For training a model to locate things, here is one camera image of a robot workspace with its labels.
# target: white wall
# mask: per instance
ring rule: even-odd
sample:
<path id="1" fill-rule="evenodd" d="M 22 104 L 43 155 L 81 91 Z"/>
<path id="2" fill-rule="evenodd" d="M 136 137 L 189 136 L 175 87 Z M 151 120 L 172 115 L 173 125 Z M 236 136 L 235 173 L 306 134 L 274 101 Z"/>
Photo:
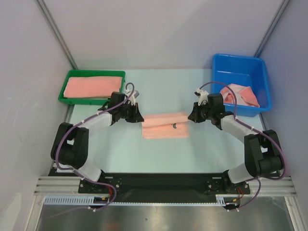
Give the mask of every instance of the white wall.
<path id="1" fill-rule="evenodd" d="M 282 0 L 45 1 L 79 69 L 185 69 L 253 56 Z"/>
<path id="2" fill-rule="evenodd" d="M 57 95 L 70 66 L 34 0 L 1 0 L 0 31 L 0 214 L 21 193 L 20 231 L 51 165 L 66 111 Z"/>
<path id="3" fill-rule="evenodd" d="M 273 109 L 265 113 L 278 132 L 289 173 L 308 216 L 308 1 L 291 1 L 261 58 L 270 77 Z"/>

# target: shiny gray floor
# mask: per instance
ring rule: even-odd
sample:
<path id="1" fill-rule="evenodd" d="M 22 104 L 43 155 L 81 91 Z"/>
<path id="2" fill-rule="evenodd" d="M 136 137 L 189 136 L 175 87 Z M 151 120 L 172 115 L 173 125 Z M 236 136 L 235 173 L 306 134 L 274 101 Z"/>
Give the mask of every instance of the shiny gray floor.
<path id="1" fill-rule="evenodd" d="M 37 231 L 292 231 L 284 198 L 257 198 L 240 212 L 222 207 L 110 206 L 100 212 L 44 205 Z"/>

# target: pink cloth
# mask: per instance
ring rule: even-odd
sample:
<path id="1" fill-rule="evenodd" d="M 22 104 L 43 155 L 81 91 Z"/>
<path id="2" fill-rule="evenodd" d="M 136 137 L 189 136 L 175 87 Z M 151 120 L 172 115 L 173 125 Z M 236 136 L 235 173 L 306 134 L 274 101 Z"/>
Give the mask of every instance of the pink cloth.
<path id="1" fill-rule="evenodd" d="M 64 90 L 66 98 L 108 98 L 121 88 L 122 77 L 70 77 Z"/>
<path id="2" fill-rule="evenodd" d="M 238 105 L 260 107 L 255 94 L 251 90 L 251 87 L 245 87 L 237 84 L 229 84 L 228 86 L 234 91 Z M 224 103 L 235 104 L 234 96 L 228 88 L 224 87 L 220 93 Z"/>
<path id="3" fill-rule="evenodd" d="M 188 115 L 185 112 L 146 115 L 142 122 L 142 137 L 146 139 L 187 138 Z"/>

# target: white panel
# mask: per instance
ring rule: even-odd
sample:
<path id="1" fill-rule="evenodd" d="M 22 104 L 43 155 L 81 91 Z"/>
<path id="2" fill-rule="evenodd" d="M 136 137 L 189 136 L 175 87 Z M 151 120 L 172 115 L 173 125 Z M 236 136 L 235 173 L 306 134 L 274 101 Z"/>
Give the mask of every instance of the white panel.
<path id="1" fill-rule="evenodd" d="M 78 67 L 210 68 L 256 52 L 281 0 L 45 0 Z"/>
<path id="2" fill-rule="evenodd" d="M 57 95 L 70 66 L 34 0 L 2 0 L 0 31 L 0 214 L 21 193 L 20 231 L 51 165 L 55 125 L 66 111 Z"/>
<path id="3" fill-rule="evenodd" d="M 211 70 L 126 70 L 133 82 L 141 115 L 186 112 L 198 101 L 194 92 L 210 81 Z M 71 123 L 93 115 L 100 106 L 75 105 Z M 259 116 L 241 117 L 262 129 Z M 89 139 L 88 159 L 105 172 L 210 173 L 223 172 L 244 162 L 244 145 L 210 121 L 188 122 L 189 138 L 144 139 L 141 123 L 121 119 Z"/>
<path id="4" fill-rule="evenodd" d="M 265 114 L 278 132 L 289 173 L 308 216 L 308 1 L 291 1 L 261 58 L 267 64 L 273 109 Z"/>

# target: pink towel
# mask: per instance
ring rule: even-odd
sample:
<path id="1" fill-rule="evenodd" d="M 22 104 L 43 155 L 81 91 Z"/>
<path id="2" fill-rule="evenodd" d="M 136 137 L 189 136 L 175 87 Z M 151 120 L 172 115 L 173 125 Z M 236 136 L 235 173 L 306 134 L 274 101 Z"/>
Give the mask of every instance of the pink towel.
<path id="1" fill-rule="evenodd" d="M 251 90 L 251 87 L 245 87 L 237 84 L 230 84 L 228 86 L 234 91 L 238 105 L 260 107 L 255 94 Z M 235 104 L 234 96 L 228 88 L 224 87 L 220 93 L 224 103 Z"/>
<path id="2" fill-rule="evenodd" d="M 108 98 L 121 88 L 122 77 L 94 76 L 70 77 L 64 97 L 66 98 Z"/>
<path id="3" fill-rule="evenodd" d="M 188 115 L 185 112 L 146 115 L 142 122 L 142 137 L 146 139 L 187 138 Z"/>

